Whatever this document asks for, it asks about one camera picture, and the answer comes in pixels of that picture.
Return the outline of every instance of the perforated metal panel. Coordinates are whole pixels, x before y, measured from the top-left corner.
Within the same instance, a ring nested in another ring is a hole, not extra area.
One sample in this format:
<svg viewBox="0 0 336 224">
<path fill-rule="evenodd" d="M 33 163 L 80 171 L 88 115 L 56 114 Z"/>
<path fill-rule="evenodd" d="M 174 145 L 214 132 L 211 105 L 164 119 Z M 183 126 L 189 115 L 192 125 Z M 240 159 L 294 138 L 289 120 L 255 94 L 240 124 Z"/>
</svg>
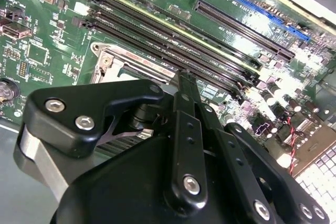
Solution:
<svg viewBox="0 0 336 224">
<path fill-rule="evenodd" d="M 336 224 L 336 145 L 296 180 L 327 212 L 330 223 Z"/>
</svg>

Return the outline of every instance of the green circuit board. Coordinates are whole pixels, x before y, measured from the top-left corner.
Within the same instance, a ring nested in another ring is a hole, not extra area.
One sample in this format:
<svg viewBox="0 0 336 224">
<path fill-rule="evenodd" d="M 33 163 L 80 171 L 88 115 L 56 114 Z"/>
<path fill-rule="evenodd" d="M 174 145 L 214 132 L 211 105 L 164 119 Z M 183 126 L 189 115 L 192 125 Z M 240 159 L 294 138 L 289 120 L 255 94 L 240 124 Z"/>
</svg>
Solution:
<svg viewBox="0 0 336 224">
<path fill-rule="evenodd" d="M 158 13 L 149 5 L 135 0 L 123 1 L 175 26 L 173 20 Z M 256 59 L 262 67 L 251 69 L 260 74 L 262 83 L 280 79 L 282 87 L 293 98 L 297 98 L 299 103 L 314 100 L 316 83 L 335 64 L 334 28 L 306 15 L 304 11 L 297 12 L 278 0 L 249 1 L 272 11 L 274 15 L 285 20 L 287 26 L 302 31 L 311 38 L 309 43 L 305 44 L 302 39 L 289 33 L 284 26 L 276 25 L 264 15 L 236 0 L 204 1 L 295 53 L 296 56 L 291 63 L 276 59 L 251 41 L 197 13 L 194 10 L 196 0 L 147 1 L 220 39 L 223 44 L 230 45 Z M 24 10 L 24 17 L 16 22 L 31 30 L 31 36 L 23 39 L 15 40 L 5 35 L 0 36 L 0 78 L 14 81 L 20 89 L 18 98 L 0 105 L 1 117 L 19 124 L 27 96 L 36 89 L 90 83 L 97 63 L 97 56 L 90 50 L 91 43 L 95 41 L 117 44 L 133 53 L 149 57 L 135 47 L 124 45 L 113 36 L 75 27 L 71 23 L 73 17 L 85 18 L 85 15 L 78 10 L 78 3 L 92 7 L 85 0 L 0 0 L 0 9 L 19 7 Z M 196 36 L 183 27 L 175 27 L 191 36 Z M 244 60 L 239 60 L 238 63 L 241 66 L 249 66 Z M 246 94 L 247 102 L 241 106 L 221 89 L 216 88 L 215 91 L 213 89 L 209 94 L 210 86 L 202 80 L 198 81 L 198 87 L 204 98 L 222 105 L 218 111 L 220 118 L 225 113 L 230 113 L 239 123 L 248 127 L 247 118 L 253 116 L 257 110 L 269 113 L 269 109 L 260 105 L 260 100 L 253 94 Z"/>
</svg>

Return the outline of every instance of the motherboard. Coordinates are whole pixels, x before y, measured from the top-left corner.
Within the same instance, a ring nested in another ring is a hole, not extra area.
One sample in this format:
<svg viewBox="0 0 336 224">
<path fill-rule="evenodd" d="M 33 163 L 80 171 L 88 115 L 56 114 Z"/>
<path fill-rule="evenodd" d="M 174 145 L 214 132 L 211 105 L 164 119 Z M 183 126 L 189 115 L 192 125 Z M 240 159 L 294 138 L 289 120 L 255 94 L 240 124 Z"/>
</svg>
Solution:
<svg viewBox="0 0 336 224">
<path fill-rule="evenodd" d="M 187 69 L 223 125 L 289 143 L 290 115 L 299 148 L 335 56 L 336 26 L 289 0 L 0 0 L 0 117 L 20 124 L 36 89 Z"/>
</svg>

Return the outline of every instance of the silver metal part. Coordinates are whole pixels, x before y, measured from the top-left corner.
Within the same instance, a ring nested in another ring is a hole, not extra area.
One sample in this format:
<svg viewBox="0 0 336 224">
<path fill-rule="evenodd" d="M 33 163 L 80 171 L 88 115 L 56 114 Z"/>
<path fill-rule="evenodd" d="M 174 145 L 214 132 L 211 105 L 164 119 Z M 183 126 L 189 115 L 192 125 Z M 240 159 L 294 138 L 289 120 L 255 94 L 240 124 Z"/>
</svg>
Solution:
<svg viewBox="0 0 336 224">
<path fill-rule="evenodd" d="M 58 201 L 77 177 L 95 166 L 92 156 L 80 159 L 68 157 L 32 136 L 26 127 L 22 133 L 20 149 L 34 161 Z"/>
<path fill-rule="evenodd" d="M 151 85 L 150 89 L 155 92 L 155 93 L 159 93 L 160 92 L 160 88 L 156 85 Z"/>
<path fill-rule="evenodd" d="M 270 214 L 269 210 L 266 208 L 266 206 L 260 201 L 260 200 L 255 200 L 254 201 L 254 208 L 256 209 L 257 213 L 264 219 L 264 220 L 269 220 L 270 219 Z"/>
<path fill-rule="evenodd" d="M 183 179 L 184 188 L 192 195 L 200 193 L 201 188 L 197 180 L 191 176 L 186 176 Z"/>
<path fill-rule="evenodd" d="M 186 94 L 182 94 L 182 98 L 186 101 L 189 101 L 189 97 Z"/>
<path fill-rule="evenodd" d="M 91 83 L 138 79 L 122 73 L 124 69 L 163 84 L 168 84 L 175 76 L 174 71 L 164 68 L 163 65 L 114 44 L 94 42 L 91 50 L 98 57 Z"/>
<path fill-rule="evenodd" d="M 212 108 L 209 105 L 204 106 L 207 112 L 212 112 Z"/>
<path fill-rule="evenodd" d="M 75 124 L 79 129 L 84 131 L 90 131 L 95 126 L 93 119 L 87 115 L 81 115 L 77 117 L 75 120 Z"/>
<path fill-rule="evenodd" d="M 48 100 L 45 106 L 47 110 L 55 113 L 61 112 L 65 109 L 65 104 L 62 101 L 56 99 Z"/>
<path fill-rule="evenodd" d="M 313 209 L 318 217 L 320 217 L 322 220 L 325 219 L 324 213 L 321 211 L 320 208 L 318 208 L 317 206 L 313 206 Z"/>
<path fill-rule="evenodd" d="M 239 126 L 237 126 L 237 125 L 235 125 L 235 130 L 236 130 L 237 132 L 239 132 L 239 133 L 242 132 L 241 128 L 240 128 Z"/>
<path fill-rule="evenodd" d="M 231 114 L 226 114 L 224 117 L 223 117 L 224 121 L 226 124 L 228 123 L 234 123 L 235 122 L 235 119 L 233 118 L 233 116 Z"/>
<path fill-rule="evenodd" d="M 313 214 L 311 213 L 311 211 L 304 204 L 300 204 L 299 206 L 300 206 L 301 211 L 304 213 L 304 215 L 308 219 L 312 219 L 313 218 Z"/>
</svg>

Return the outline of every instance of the dimm slot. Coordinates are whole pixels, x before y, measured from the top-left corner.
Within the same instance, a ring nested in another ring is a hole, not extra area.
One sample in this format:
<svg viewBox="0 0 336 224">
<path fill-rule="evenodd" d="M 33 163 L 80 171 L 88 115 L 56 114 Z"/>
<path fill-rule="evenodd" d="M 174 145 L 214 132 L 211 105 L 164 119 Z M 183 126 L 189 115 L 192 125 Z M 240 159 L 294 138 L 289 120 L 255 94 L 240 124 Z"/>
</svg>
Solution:
<svg viewBox="0 0 336 224">
<path fill-rule="evenodd" d="M 213 73 L 215 73 L 218 76 L 224 78 L 226 81 L 230 81 L 230 82 L 234 83 L 239 88 L 251 87 L 252 86 L 250 83 L 248 83 L 248 82 L 246 82 L 246 81 L 244 81 L 240 78 L 233 77 L 233 76 L 228 75 L 228 74 L 226 74 L 226 73 L 224 73 L 220 70 L 215 69 L 214 66 L 212 66 L 209 63 L 207 63 L 206 61 L 204 61 L 204 59 L 201 56 L 193 54 L 192 52 L 184 51 L 183 49 L 179 48 L 177 45 L 168 43 L 164 39 L 148 33 L 146 30 L 141 29 L 141 27 L 137 27 L 134 24 L 128 22 L 127 20 L 124 20 L 121 17 L 109 15 L 106 12 L 105 13 L 98 12 L 98 13 L 99 13 L 98 18 L 100 20 L 103 20 L 106 23 L 111 23 L 113 25 L 118 25 L 118 26 L 126 29 L 127 31 L 129 31 L 131 33 L 134 33 L 135 35 L 140 35 L 143 38 L 145 38 L 146 41 L 152 43 L 153 45 L 156 45 L 157 47 L 163 47 L 164 50 L 166 50 L 167 52 L 170 52 L 171 54 L 183 56 L 190 61 L 197 61 L 197 63 L 202 68 L 212 69 Z"/>
<path fill-rule="evenodd" d="M 195 11 L 199 14 L 207 17 L 208 19 L 216 22 L 225 29 L 242 36 L 245 39 L 248 39 L 258 47 L 262 48 L 266 52 L 269 52 L 278 59 L 282 59 L 285 62 L 290 62 L 292 58 L 295 57 L 295 54 L 288 49 L 280 46 L 279 44 L 273 42 L 267 37 L 256 33 L 248 26 L 243 23 L 231 18 L 223 11 L 219 10 L 215 6 L 205 2 L 204 0 L 197 0 L 195 5 Z"/>
<path fill-rule="evenodd" d="M 155 31 L 156 33 L 163 35 L 164 37 L 167 38 L 171 38 L 174 41 L 177 41 L 180 45 L 182 45 L 185 48 L 188 48 L 189 51 L 192 51 L 193 53 L 197 54 L 198 56 L 206 56 L 209 57 L 209 59 L 214 58 L 215 60 L 217 60 L 218 62 L 222 63 L 226 68 L 228 68 L 230 71 L 233 71 L 235 73 L 237 73 L 240 76 L 243 76 L 246 80 L 251 80 L 254 84 L 257 84 L 258 82 L 258 77 L 259 75 L 257 73 L 254 73 L 252 71 L 249 71 L 247 69 L 242 68 L 241 66 L 238 66 L 234 63 L 231 63 L 230 61 L 227 61 L 225 59 L 223 59 L 223 57 L 213 53 L 212 51 L 199 46 L 196 43 L 193 43 L 191 40 L 189 39 L 185 39 L 183 36 L 176 36 L 176 33 L 172 32 L 171 30 L 169 30 L 168 28 L 155 23 L 154 21 L 150 20 L 150 19 L 146 19 L 145 17 L 138 15 L 137 13 L 133 13 L 131 12 L 132 10 L 127 10 L 127 12 L 125 12 L 124 8 L 122 5 L 119 5 L 118 3 L 114 3 L 112 5 L 108 4 L 109 8 L 112 8 L 114 10 L 118 10 L 120 12 L 123 12 L 124 14 L 130 16 L 132 19 L 141 22 L 144 26 L 148 27 L 148 29 Z M 100 7 L 98 7 L 95 10 L 97 13 L 99 13 L 100 15 L 105 15 L 106 18 L 113 18 L 113 16 L 115 16 L 115 13 L 104 10 Z"/>
<path fill-rule="evenodd" d="M 212 47 L 215 46 L 216 49 L 227 53 L 230 56 L 233 56 L 235 58 L 238 58 L 242 61 L 246 61 L 249 62 L 250 65 L 253 65 L 253 68 L 250 69 L 254 72 L 258 72 L 257 69 L 259 69 L 261 67 L 261 64 L 256 61 L 255 59 L 253 59 L 252 57 L 250 57 L 249 55 L 231 47 L 230 45 L 225 45 L 223 44 L 222 41 L 218 40 L 216 37 L 206 33 L 205 31 L 198 29 L 196 26 L 193 26 L 189 23 L 186 23 L 184 20 L 174 16 L 173 14 L 169 13 L 168 11 L 154 5 L 153 3 L 147 1 L 147 0 L 136 0 L 139 3 L 142 3 L 146 6 L 150 6 L 151 9 L 155 10 L 156 12 L 159 12 L 163 15 L 165 15 L 166 17 L 170 18 L 171 20 L 175 21 L 177 25 L 186 28 L 187 30 L 189 30 L 190 32 L 196 34 L 197 36 L 200 36 L 202 38 L 202 41 L 206 41 L 208 44 L 210 44 Z"/>
<path fill-rule="evenodd" d="M 109 34 L 123 43 L 128 44 L 129 46 L 135 46 L 140 51 L 145 54 L 148 54 L 154 58 L 163 60 L 165 63 L 177 68 L 177 69 L 188 69 L 190 72 L 195 74 L 201 80 L 207 81 L 209 84 L 218 87 L 229 93 L 233 99 L 237 100 L 239 104 L 244 102 L 244 98 L 241 95 L 241 92 L 227 84 L 227 81 L 216 75 L 215 73 L 203 69 L 195 62 L 187 61 L 184 57 L 179 55 L 170 54 L 168 51 L 157 47 L 155 45 L 146 44 L 143 41 L 139 40 L 137 36 L 130 36 L 122 31 L 119 31 L 113 26 L 103 24 L 99 21 L 89 22 L 88 20 L 80 20 L 77 17 L 74 17 L 72 23 L 79 27 L 85 27 L 87 29 L 95 29 L 102 33 Z"/>
</svg>

